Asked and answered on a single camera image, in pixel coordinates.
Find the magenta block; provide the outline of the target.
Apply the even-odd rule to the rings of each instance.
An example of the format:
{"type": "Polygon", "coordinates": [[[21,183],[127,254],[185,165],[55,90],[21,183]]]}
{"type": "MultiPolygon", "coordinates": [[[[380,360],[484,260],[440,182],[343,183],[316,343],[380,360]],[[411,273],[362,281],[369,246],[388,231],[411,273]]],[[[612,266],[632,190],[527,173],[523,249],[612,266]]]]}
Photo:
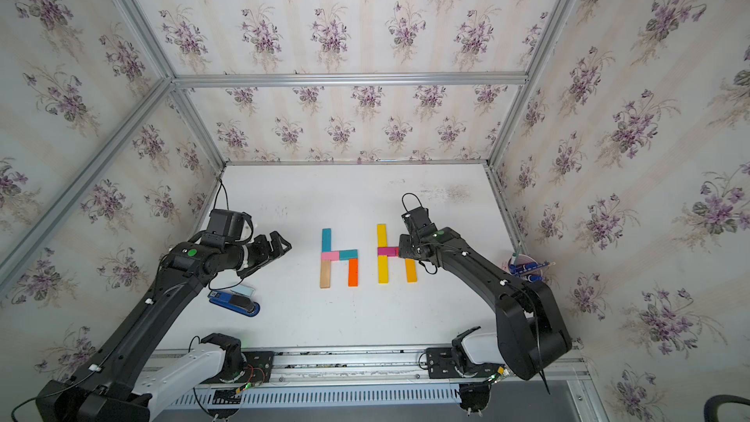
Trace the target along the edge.
{"type": "Polygon", "coordinates": [[[398,257],[400,252],[397,247],[381,246],[377,248],[377,255],[384,257],[398,257]]]}

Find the amber orange block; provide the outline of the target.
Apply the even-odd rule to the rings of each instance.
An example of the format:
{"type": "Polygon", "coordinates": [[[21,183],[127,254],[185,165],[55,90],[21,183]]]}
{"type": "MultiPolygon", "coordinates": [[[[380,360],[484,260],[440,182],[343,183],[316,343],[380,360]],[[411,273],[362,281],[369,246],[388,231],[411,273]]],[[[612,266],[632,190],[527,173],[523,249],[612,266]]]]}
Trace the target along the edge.
{"type": "Polygon", "coordinates": [[[406,281],[408,283],[417,283],[418,275],[417,275],[417,269],[416,269],[416,262],[412,259],[405,259],[404,267],[405,267],[406,281]]]}

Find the yellow block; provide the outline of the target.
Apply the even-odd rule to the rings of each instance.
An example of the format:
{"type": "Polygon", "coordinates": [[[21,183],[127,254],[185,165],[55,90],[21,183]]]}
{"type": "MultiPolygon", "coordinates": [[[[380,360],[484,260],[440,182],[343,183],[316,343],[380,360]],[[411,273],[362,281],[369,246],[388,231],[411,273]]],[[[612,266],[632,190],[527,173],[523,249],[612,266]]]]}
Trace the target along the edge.
{"type": "Polygon", "coordinates": [[[389,276],[389,258],[387,256],[378,257],[378,283],[388,284],[389,276]]]}
{"type": "Polygon", "coordinates": [[[387,226],[385,224],[377,225],[376,236],[377,236],[377,245],[379,248],[387,247],[389,245],[387,226]]]}

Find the short teal block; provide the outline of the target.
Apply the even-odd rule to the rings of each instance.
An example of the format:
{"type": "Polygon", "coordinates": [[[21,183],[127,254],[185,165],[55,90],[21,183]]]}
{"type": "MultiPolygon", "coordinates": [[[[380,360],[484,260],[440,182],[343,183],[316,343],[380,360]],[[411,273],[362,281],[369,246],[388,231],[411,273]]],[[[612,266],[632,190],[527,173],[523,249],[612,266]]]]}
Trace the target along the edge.
{"type": "Polygon", "coordinates": [[[359,252],[356,249],[340,250],[338,252],[340,261],[357,260],[359,252]]]}

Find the natural wood block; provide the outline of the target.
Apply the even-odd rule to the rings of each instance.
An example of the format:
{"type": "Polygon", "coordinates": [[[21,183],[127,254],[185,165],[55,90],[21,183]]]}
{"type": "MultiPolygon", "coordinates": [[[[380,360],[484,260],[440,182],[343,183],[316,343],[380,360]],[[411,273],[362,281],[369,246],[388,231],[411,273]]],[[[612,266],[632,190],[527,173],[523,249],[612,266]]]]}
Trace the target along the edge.
{"type": "Polygon", "coordinates": [[[320,288],[328,289],[331,286],[331,267],[330,260],[320,261],[320,288]]]}

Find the long teal block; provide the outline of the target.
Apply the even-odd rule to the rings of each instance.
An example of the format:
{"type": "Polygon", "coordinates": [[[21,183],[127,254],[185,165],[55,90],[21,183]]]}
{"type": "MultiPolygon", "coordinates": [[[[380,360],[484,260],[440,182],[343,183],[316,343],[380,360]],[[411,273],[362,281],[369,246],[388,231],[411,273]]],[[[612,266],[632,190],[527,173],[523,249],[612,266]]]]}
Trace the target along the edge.
{"type": "Polygon", "coordinates": [[[332,230],[325,228],[321,231],[321,252],[332,251],[332,230]]]}

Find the pink block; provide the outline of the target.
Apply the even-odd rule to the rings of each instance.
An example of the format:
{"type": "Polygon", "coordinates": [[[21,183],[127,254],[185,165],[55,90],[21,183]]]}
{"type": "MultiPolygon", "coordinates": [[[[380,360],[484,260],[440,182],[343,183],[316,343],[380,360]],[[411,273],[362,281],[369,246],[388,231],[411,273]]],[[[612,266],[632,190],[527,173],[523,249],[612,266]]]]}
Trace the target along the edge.
{"type": "Polygon", "coordinates": [[[340,260],[340,252],[339,251],[326,251],[322,252],[320,259],[322,261],[328,261],[328,262],[334,262],[340,260]]]}

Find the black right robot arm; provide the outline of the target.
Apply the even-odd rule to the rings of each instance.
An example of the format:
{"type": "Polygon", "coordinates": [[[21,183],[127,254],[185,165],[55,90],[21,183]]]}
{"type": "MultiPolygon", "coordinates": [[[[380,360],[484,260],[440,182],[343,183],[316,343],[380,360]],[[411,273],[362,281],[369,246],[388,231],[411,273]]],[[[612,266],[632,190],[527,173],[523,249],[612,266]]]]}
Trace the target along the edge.
{"type": "Polygon", "coordinates": [[[572,339],[555,296],[545,283],[529,283],[476,252],[458,232],[438,228],[429,210],[402,215],[400,257],[429,262],[458,277],[495,314],[497,348],[517,377],[529,381],[572,349],[572,339]]]}

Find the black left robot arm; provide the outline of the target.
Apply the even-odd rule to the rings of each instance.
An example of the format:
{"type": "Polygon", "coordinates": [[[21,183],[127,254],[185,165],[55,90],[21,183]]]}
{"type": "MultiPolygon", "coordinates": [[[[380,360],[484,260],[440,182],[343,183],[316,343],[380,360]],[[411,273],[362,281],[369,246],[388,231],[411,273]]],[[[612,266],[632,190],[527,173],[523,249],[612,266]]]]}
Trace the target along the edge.
{"type": "Polygon", "coordinates": [[[240,279],[288,253],[279,232],[242,234],[245,212],[214,209],[208,227],[177,244],[159,263],[142,301],[105,344],[64,382],[45,385],[34,403],[44,421],[152,421],[188,390],[212,378],[232,384],[247,361],[238,338],[212,333],[154,382],[140,379],[152,353],[179,315],[224,271],[240,279]]]}

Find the blue stapler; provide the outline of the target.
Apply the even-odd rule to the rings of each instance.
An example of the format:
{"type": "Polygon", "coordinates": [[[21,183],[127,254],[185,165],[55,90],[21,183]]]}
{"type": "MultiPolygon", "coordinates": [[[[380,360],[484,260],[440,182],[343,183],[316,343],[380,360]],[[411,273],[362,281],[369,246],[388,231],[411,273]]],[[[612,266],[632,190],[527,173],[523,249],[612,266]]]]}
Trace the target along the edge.
{"type": "Polygon", "coordinates": [[[212,305],[248,318],[254,318],[261,310],[260,305],[251,298],[228,291],[210,291],[208,300],[212,305]]]}

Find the pink pen cup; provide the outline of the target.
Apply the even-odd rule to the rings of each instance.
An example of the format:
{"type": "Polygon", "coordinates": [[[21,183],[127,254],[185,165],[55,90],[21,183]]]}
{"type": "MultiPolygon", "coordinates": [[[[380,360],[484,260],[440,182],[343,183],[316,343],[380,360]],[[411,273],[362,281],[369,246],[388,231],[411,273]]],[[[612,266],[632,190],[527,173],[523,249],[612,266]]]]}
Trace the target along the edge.
{"type": "Polygon", "coordinates": [[[527,254],[514,251],[508,260],[507,269],[511,275],[523,281],[542,283],[545,281],[545,273],[554,265],[555,262],[539,262],[527,254]]]}

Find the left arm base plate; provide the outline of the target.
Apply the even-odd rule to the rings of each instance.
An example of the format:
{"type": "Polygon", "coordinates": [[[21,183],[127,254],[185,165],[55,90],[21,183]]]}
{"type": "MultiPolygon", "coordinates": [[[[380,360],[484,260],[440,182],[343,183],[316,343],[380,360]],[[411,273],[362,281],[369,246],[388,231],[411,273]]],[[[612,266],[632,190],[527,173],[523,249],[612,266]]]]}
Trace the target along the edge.
{"type": "Polygon", "coordinates": [[[220,372],[206,383],[259,385],[269,383],[275,353],[270,351],[242,352],[241,357],[226,357],[220,372]]]}

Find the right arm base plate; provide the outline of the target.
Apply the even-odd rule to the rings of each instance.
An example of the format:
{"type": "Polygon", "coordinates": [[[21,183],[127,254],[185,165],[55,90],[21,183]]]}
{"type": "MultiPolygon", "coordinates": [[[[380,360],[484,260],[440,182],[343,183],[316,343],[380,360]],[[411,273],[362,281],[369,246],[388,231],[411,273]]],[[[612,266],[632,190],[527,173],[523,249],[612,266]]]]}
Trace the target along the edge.
{"type": "Polygon", "coordinates": [[[454,353],[449,347],[431,347],[420,359],[431,380],[488,379],[505,372],[503,363],[472,363],[461,351],[454,353]]]}

